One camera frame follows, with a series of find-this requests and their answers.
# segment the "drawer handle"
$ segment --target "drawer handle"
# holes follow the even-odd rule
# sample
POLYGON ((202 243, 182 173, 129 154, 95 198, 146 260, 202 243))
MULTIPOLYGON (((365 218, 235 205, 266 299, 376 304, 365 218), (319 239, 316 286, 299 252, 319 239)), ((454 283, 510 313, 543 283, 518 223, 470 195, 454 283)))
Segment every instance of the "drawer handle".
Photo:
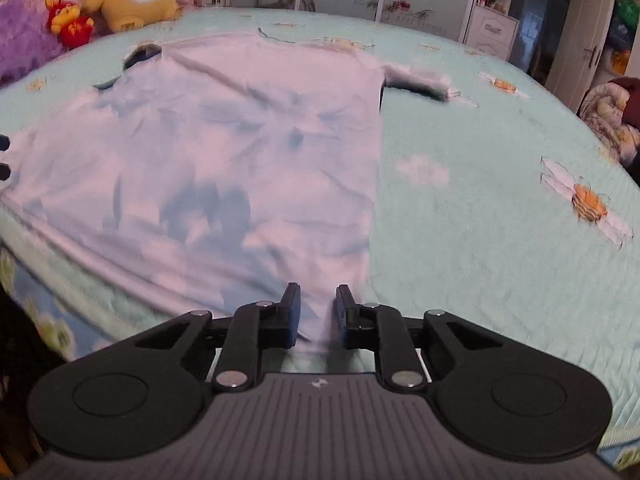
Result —
POLYGON ((591 53, 591 57, 589 58, 589 68, 591 68, 593 66, 593 57, 596 55, 596 49, 598 47, 594 46, 593 48, 584 48, 583 50, 585 52, 590 52, 591 53))
POLYGON ((493 25, 489 25, 488 23, 484 26, 484 28, 492 34, 500 34, 502 32, 501 28, 494 27, 493 25))

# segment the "light blue bedspread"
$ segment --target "light blue bedspread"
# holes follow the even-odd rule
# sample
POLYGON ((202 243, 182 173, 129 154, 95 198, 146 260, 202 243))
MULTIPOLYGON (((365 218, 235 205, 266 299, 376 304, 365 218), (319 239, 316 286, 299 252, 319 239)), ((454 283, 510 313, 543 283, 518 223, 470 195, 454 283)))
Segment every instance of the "light blue bedspread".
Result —
MULTIPOLYGON (((540 160, 564 166, 636 233, 640 191, 602 155, 588 127, 516 67, 473 56, 461 44, 369 22, 200 10, 178 23, 105 38, 44 67, 30 79, 47 78, 39 91, 27 91, 24 82, 4 90, 1 133, 11 136, 118 75, 137 42, 258 27, 287 41, 357 41, 381 60, 450 76, 468 102, 443 106, 404 91, 384 93, 380 185, 360 296, 407 316, 450 310, 590 370, 614 401, 612 428, 628 430, 622 440, 631 440, 640 422, 640 245, 630 240, 619 249, 578 221, 569 202, 541 185, 540 160), (481 72, 511 82, 529 99, 495 88, 481 72)), ((83 272, 5 210, 0 237, 70 308, 111 336, 158 322, 157 311, 83 272)), ((296 359, 286 367, 325 366, 322 359, 296 359)))

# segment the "ridged gray surface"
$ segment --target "ridged gray surface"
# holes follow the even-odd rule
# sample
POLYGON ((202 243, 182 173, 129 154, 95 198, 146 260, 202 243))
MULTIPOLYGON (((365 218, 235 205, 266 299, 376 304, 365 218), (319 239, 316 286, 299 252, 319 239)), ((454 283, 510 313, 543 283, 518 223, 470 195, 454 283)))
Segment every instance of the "ridged gray surface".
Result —
POLYGON ((157 452, 90 463, 50 453, 22 480, 606 480, 594 456, 526 465, 462 444, 427 402, 372 374, 268 374, 218 396, 191 432, 157 452))

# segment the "white cabinet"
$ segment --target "white cabinet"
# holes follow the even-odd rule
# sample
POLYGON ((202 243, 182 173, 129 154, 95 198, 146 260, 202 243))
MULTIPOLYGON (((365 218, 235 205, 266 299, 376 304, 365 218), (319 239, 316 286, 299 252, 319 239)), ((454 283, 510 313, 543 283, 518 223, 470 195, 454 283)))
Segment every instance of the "white cabinet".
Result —
POLYGON ((471 17, 466 44, 507 61, 518 31, 518 20, 487 7, 476 7, 471 17))

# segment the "bed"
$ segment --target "bed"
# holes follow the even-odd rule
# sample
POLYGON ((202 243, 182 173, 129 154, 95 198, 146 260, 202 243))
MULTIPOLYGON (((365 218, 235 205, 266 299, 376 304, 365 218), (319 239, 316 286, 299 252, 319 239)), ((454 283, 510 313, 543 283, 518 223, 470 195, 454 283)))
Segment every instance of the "bed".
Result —
MULTIPOLYGON (((640 447, 640 246, 632 237, 614 243, 579 221, 542 180, 549 175, 544 162, 597 192, 636 232, 640 190, 585 124, 516 67, 463 44, 364 20, 189 10, 178 22, 100 38, 1 90, 0 134, 15 139, 77 92, 120 75, 123 58, 141 43, 258 30, 273 41, 346 41, 381 60, 449 76, 455 99, 447 103, 383 92, 378 197, 358 296, 405 316, 449 310, 591 371, 614 403, 602 457, 633 463, 640 447)), ((1 201, 0 239, 2 286, 68 360, 171 316, 89 272, 1 201)), ((348 365, 372 367, 365 353, 348 365)), ((294 352, 282 366, 319 371, 327 364, 294 352)))

